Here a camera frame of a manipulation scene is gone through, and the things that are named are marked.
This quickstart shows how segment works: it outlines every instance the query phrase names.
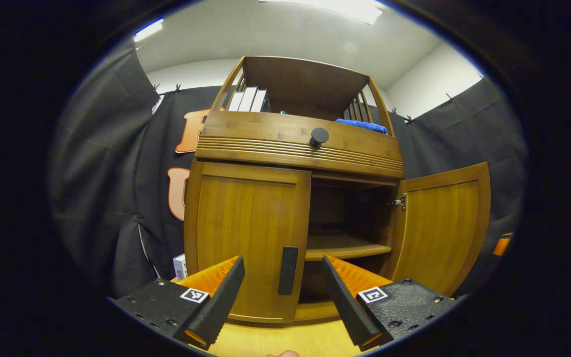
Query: blue towel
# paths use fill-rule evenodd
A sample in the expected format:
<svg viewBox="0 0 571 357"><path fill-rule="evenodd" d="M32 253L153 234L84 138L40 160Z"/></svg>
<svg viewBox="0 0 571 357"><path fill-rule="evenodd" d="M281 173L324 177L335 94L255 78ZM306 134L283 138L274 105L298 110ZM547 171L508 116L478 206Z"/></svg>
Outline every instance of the blue towel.
<svg viewBox="0 0 571 357"><path fill-rule="evenodd" d="M337 119L336 122L342 122L343 124L357 126L358 128L369 129L373 131L377 131L379 133L387 134L387 128L382 125L374 124L373 122L364 122L364 121L357 121L357 120L345 120L345 119Z"/></svg>

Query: wooden floor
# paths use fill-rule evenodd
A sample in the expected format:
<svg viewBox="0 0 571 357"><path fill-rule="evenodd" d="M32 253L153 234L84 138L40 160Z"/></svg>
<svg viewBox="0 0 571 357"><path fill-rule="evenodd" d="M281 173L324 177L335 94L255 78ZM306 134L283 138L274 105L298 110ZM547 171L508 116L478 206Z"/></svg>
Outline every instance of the wooden floor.
<svg viewBox="0 0 571 357"><path fill-rule="evenodd" d="M208 353L220 357L278 356L285 350L300 357L351 357L360 354L339 318L281 326L227 321Z"/></svg>

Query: ceiling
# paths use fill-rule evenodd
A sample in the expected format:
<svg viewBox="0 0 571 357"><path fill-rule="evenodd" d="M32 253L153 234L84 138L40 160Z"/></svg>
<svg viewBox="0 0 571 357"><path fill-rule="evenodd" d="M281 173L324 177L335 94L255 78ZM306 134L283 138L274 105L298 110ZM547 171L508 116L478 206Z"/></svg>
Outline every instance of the ceiling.
<svg viewBox="0 0 571 357"><path fill-rule="evenodd" d="M373 25L315 7L204 0L167 16L138 42L146 73L243 55L321 61L369 74L387 89L442 44L431 30L385 7Z"/></svg>

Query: ceiling light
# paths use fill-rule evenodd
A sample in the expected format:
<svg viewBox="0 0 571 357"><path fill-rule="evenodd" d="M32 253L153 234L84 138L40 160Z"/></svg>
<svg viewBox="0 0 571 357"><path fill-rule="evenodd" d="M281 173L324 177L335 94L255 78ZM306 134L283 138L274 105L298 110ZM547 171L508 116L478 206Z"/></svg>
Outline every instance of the ceiling light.
<svg viewBox="0 0 571 357"><path fill-rule="evenodd" d="M158 32L159 30L163 29L163 19L157 20L156 22L152 23L151 25L141 29L140 31L136 32L136 36L134 36L134 42L138 42L141 39L153 34L154 32Z"/></svg>
<svg viewBox="0 0 571 357"><path fill-rule="evenodd" d="M259 2L287 2L328 9L371 25L383 13L374 0L259 0Z"/></svg>

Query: black round knob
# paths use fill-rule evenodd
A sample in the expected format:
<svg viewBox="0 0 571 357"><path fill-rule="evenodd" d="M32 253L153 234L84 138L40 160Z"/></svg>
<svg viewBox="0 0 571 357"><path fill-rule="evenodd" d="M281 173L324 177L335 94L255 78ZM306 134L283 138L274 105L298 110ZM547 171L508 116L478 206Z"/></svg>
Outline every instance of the black round knob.
<svg viewBox="0 0 571 357"><path fill-rule="evenodd" d="M313 147L321 147L321 144L329 139L329 133L323 128L314 128L312 137L310 138L310 145Z"/></svg>

